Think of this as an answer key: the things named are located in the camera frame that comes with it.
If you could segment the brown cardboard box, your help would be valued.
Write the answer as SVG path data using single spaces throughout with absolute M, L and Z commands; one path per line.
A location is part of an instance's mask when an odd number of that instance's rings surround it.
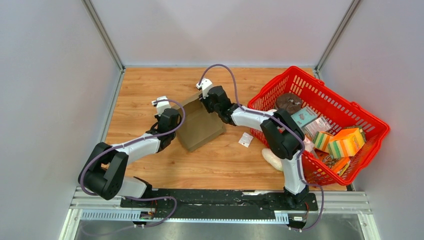
M 206 110 L 198 93 L 185 99 L 181 105 L 185 120 L 176 136 L 187 151 L 193 152 L 226 132 L 225 124 L 217 113 Z

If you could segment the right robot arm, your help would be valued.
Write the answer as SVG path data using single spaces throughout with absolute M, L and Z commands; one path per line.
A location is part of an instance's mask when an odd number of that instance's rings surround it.
M 271 152 L 279 158 L 284 174 L 284 201 L 299 209 L 309 193 L 302 169 L 305 135 L 291 115 L 284 109 L 270 113 L 247 108 L 231 102 L 222 86 L 200 84 L 200 101 L 208 113 L 217 113 L 223 123 L 248 127 L 263 133 Z

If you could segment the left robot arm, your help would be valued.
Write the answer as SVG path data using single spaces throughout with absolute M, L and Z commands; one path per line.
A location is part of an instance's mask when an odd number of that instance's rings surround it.
M 78 176 L 82 190 L 104 200 L 129 197 L 140 207 L 148 207 L 153 201 L 152 192 L 147 190 L 148 183 L 137 177 L 127 177 L 127 166 L 168 147 L 185 116 L 184 112 L 167 108 L 155 116 L 157 122 L 142 136 L 119 144 L 98 143 Z

